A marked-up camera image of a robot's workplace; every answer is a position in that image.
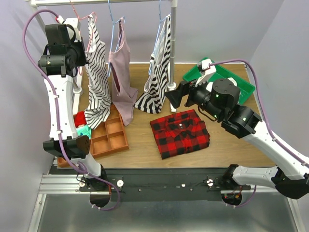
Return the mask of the thin striped tank top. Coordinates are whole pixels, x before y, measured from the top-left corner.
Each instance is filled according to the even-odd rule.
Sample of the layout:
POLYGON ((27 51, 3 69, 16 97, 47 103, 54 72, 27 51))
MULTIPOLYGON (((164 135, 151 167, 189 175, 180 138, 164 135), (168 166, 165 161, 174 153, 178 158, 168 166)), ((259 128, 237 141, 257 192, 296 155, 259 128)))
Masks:
POLYGON ((88 76, 88 106, 84 111, 87 125, 96 129, 111 113, 111 94, 106 66, 106 44, 100 39, 95 19, 87 19, 89 50, 86 51, 85 71, 88 76))

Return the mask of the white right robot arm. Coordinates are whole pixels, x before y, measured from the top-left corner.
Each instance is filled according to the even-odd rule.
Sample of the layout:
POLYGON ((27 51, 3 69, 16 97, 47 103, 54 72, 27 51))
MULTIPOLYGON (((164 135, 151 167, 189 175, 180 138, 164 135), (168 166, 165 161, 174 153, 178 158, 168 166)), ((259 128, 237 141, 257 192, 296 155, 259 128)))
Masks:
POLYGON ((309 192, 309 168, 304 156, 289 154, 289 146, 271 137, 266 122, 251 108, 238 103, 240 88, 228 79, 218 79, 211 91, 207 83, 182 81, 175 90, 165 93, 174 108, 187 96, 186 107, 197 105, 226 132, 257 147, 276 164, 270 168, 249 168, 231 164, 219 178, 219 186, 235 190, 257 185, 276 189, 285 197, 300 199, 309 192))

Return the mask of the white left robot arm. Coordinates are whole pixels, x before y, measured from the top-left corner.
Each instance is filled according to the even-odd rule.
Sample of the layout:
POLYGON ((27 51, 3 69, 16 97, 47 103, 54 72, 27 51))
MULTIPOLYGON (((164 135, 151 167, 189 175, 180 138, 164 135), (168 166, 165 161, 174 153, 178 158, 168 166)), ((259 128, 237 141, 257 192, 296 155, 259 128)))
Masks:
POLYGON ((47 25, 45 32, 48 44, 38 66, 47 76, 51 129, 43 148, 82 174, 81 190, 108 190, 106 172, 91 155, 89 138, 78 134, 73 119, 73 78, 78 67, 87 63, 83 40, 69 24, 47 25))

